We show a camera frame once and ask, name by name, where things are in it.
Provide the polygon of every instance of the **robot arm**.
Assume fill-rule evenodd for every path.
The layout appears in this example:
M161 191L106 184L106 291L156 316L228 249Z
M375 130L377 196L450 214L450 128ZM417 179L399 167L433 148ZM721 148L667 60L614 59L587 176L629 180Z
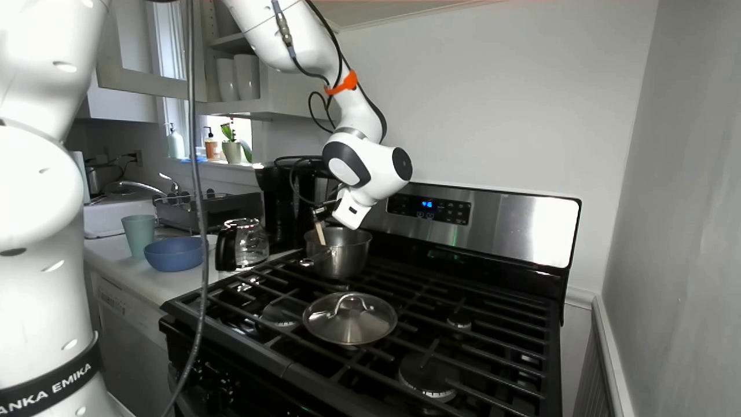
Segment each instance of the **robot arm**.
M413 179L402 148L382 147L384 119L367 103L337 41L311 0L224 0L252 52L282 71L304 71L327 82L327 96L340 107L340 121L322 157L344 184L331 214L356 229L366 214Z

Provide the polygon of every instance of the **stainless steel pot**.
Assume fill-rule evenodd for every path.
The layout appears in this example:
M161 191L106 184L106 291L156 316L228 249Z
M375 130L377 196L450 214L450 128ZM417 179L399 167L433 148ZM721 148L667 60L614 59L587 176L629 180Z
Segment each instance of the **stainless steel pot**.
M356 347L375 342L395 329L392 304L363 291L333 291L304 310L304 326L333 345Z
M305 259L301 266L313 268L322 278L344 281L366 268L370 231L322 228L327 245L320 243L318 231L305 231Z

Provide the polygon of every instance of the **kitchen counter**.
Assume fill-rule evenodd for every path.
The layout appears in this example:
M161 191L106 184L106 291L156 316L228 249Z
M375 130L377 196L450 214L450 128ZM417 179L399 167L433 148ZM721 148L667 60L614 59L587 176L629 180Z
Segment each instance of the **kitchen counter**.
M211 235L209 235L209 245L211 245L209 284L223 278L228 278L234 273L248 272L248 268L216 272L212 266L216 236ZM95 268L99 276L110 281L110 284L128 289L130 295L144 298L156 308L201 284L201 266L179 272L179 273L159 273L145 259L134 261L130 257L130 245L125 236L86 242L86 268Z

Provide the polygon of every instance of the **gas stove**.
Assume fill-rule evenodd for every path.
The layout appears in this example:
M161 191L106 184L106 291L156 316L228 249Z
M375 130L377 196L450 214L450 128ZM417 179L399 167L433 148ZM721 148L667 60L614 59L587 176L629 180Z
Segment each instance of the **gas stove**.
M561 414L562 296L578 200L409 185L367 217L370 257L350 281L304 250L209 288L188 414ZM315 339L304 310L331 291L384 298L395 329L370 345ZM164 304L183 369L199 291Z

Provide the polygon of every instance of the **stove top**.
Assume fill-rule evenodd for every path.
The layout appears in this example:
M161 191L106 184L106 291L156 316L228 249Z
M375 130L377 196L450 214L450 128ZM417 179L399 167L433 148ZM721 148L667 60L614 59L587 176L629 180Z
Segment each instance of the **stove top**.
M389 202L399 216L413 214L409 205L421 202ZM424 200L424 216L415 217L435 220L429 207L441 207L441 200ZM451 223L441 228L469 229L482 205L462 212L462 217L445 216ZM523 250L498 243L492 249L510 253L439 245L429 229L424 239L389 235L401 224L393 220L373 235L363 273L348 282L311 273L299 261L304 250L296 250L211 284L203 339L337 414L561 414L558 329L567 278L561 259L511 259L510 253ZM389 302L395 329L362 347L320 341L301 316L331 291ZM191 291L161 308L195 329L199 306L199 291Z

